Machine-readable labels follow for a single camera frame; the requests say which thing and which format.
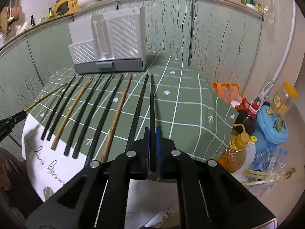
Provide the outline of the brown wooden chopstick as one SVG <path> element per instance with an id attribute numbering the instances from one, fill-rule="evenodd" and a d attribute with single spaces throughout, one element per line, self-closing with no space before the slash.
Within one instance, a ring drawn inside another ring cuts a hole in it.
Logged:
<path id="1" fill-rule="evenodd" d="M 117 124 L 118 124 L 118 121 L 119 121 L 119 117 L 120 117 L 120 114 L 121 114 L 121 110 L 123 108 L 123 105 L 124 105 L 124 102 L 125 102 L 125 99 L 126 99 L 126 96 L 127 96 L 130 84 L 131 84 L 131 80 L 132 80 L 132 75 L 129 77 L 128 82 L 125 86 L 125 90 L 124 90 L 124 92 L 122 94 L 122 97 L 119 101 L 119 104 L 118 104 L 117 109 L 116 109 L 115 116 L 113 118 L 113 121 L 112 121 L 112 124 L 111 124 L 111 127 L 110 127 L 110 132 L 109 132 L 108 137 L 105 141 L 105 144 L 103 145 L 103 151 L 102 151 L 101 158 L 100 158 L 101 163 L 106 163 L 108 161 L 111 145 L 112 145 L 113 138 L 114 138 L 114 135 L 115 135 L 115 130 L 116 130 L 116 127 L 117 127 Z"/>

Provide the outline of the black chopstick pair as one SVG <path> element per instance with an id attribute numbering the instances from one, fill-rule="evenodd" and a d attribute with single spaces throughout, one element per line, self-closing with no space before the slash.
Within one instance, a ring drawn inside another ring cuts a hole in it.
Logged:
<path id="1" fill-rule="evenodd" d="M 144 93 L 145 93 L 145 90 L 146 90 L 147 81 L 148 81 L 148 74 L 146 74 L 146 76 L 145 76 L 144 84 L 142 86 L 141 93 L 140 93 L 140 96 L 139 96 L 139 99 L 138 99 L 138 102 L 137 102 L 137 105 L 136 105 L 136 110 L 135 110 L 135 113 L 134 113 L 134 117 L 133 117 L 131 128 L 130 128 L 130 132 L 129 132 L 129 135 L 128 135 L 128 141 L 127 141 L 125 152 L 128 152 L 131 149 L 132 142 L 134 141 L 134 137 L 135 137 L 135 134 L 136 134 L 137 123 L 139 121 L 139 116 L 140 116 L 140 113 L 141 113 L 141 107 L 142 107 L 142 104 L 143 104 Z"/>

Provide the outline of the cooking oil bottle yellow cap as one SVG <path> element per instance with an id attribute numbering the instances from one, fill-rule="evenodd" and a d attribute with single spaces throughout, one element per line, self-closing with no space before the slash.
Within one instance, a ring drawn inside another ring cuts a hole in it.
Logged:
<path id="1" fill-rule="evenodd" d="M 238 171 L 246 161 L 246 146 L 250 136 L 246 133 L 243 124 L 233 124 L 233 127 L 242 127 L 242 133 L 230 139 L 229 147 L 218 156 L 217 162 L 229 173 Z"/>

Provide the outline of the green leek stalks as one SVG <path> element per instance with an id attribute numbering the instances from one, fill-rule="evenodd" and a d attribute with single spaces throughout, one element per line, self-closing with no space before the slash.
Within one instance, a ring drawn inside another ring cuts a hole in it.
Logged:
<path id="1" fill-rule="evenodd" d="M 273 185 L 277 182 L 287 180 L 291 178 L 296 169 L 291 168 L 287 171 L 281 172 L 259 172 L 254 170 L 245 170 L 243 176 L 256 179 L 256 181 L 241 181 L 240 183 L 244 186 L 247 185 Z"/>

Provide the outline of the clear water bottle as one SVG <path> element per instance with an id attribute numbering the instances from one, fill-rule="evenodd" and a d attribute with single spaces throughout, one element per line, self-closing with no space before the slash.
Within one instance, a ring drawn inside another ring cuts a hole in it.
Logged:
<path id="1" fill-rule="evenodd" d="M 255 155 L 248 169 L 259 172 L 281 171 L 286 164 L 288 154 L 289 151 L 284 148 L 269 145 Z"/>

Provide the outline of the green checked tablecloth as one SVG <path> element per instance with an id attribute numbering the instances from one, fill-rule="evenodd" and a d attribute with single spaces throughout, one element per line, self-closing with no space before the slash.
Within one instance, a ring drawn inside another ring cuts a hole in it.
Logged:
<path id="1" fill-rule="evenodd" d="M 134 140 L 142 139 L 150 127 L 152 74 L 155 127 L 160 127 L 165 138 L 174 141 L 178 149 L 193 159 L 216 159 L 229 145 L 236 111 L 218 97 L 205 77 L 183 61 L 160 52 L 148 52 L 143 72 L 123 73 L 92 160 L 101 158 L 117 106 L 132 75 L 108 159 L 115 159 L 125 150 L 146 74 L 148 81 Z M 36 101 L 67 85 L 37 104 L 24 124 L 23 158 L 31 185 L 42 200 L 52 196 L 84 167 L 92 138 L 121 73 L 84 75 L 47 141 L 55 117 L 82 75 L 73 68 L 64 68 L 50 76 Z"/>

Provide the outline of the dark soy sauce bottle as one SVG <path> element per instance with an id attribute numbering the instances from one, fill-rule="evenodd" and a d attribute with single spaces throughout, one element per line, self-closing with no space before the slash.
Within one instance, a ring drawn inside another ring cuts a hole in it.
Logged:
<path id="1" fill-rule="evenodd" d="M 258 115 L 259 106 L 252 102 L 248 108 L 246 104 L 242 104 L 242 109 L 239 110 L 239 114 L 234 124 L 243 124 L 246 133 L 252 136 L 255 132 L 255 118 Z"/>

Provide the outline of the dark sauce bottle on counter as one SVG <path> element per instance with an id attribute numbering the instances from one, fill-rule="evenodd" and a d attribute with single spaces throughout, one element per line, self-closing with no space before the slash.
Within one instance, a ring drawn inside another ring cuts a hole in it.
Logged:
<path id="1" fill-rule="evenodd" d="M 31 15 L 31 17 L 30 17 L 30 23 L 31 23 L 31 26 L 35 26 L 36 25 L 35 24 L 35 19 L 34 19 L 33 15 Z"/>

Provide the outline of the orange plastic bag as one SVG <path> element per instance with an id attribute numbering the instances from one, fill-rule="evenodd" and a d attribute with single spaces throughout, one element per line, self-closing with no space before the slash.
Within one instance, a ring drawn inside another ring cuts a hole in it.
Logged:
<path id="1" fill-rule="evenodd" d="M 242 102 L 243 96 L 240 93 L 239 85 L 235 83 L 218 83 L 215 82 L 212 88 L 217 92 L 218 96 L 226 103 L 231 104 L 232 101 Z"/>

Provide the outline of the green bottle yellow label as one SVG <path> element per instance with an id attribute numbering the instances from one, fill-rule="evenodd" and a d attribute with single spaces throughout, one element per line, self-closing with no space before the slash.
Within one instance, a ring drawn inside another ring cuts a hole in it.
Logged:
<path id="1" fill-rule="evenodd" d="M 49 19 L 53 19 L 54 18 L 54 12 L 53 12 L 52 7 L 49 8 L 48 17 L 49 17 Z"/>

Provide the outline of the jar with yellow lid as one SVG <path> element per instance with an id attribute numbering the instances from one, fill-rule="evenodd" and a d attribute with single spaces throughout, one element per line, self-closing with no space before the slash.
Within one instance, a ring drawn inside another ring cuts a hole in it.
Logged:
<path id="1" fill-rule="evenodd" d="M 279 116 L 284 117 L 293 106 L 294 101 L 297 98 L 297 90 L 291 83 L 285 81 L 272 100 L 272 111 Z"/>

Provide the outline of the yellow toy microwave box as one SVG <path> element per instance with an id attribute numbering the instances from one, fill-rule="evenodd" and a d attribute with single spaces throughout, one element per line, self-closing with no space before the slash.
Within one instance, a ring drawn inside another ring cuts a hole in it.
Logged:
<path id="1" fill-rule="evenodd" d="M 54 13 L 58 16 L 71 15 L 78 10 L 77 0 L 60 0 L 54 6 Z"/>

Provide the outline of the white plastic utensil holder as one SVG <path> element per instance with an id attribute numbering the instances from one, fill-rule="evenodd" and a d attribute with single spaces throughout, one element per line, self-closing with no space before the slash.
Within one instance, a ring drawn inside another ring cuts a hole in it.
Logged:
<path id="1" fill-rule="evenodd" d="M 68 46 L 78 74 L 136 72 L 146 65 L 143 6 L 90 15 L 69 23 Z"/>

